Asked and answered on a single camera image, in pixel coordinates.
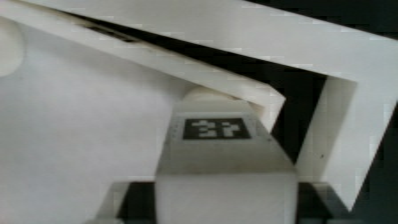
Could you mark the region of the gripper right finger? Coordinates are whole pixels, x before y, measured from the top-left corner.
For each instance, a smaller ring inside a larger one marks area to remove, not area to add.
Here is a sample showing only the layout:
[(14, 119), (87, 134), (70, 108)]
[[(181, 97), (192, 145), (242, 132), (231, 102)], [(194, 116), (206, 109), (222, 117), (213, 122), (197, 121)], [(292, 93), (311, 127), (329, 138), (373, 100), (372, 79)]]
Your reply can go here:
[(364, 224), (327, 183), (299, 183), (295, 224)]

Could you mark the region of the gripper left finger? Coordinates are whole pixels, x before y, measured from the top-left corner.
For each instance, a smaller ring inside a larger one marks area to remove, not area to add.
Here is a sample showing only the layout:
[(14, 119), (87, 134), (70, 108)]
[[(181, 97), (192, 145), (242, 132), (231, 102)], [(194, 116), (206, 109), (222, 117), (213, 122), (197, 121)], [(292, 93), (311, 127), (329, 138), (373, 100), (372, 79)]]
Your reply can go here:
[(153, 182), (110, 185), (96, 216), (84, 224), (157, 224)]

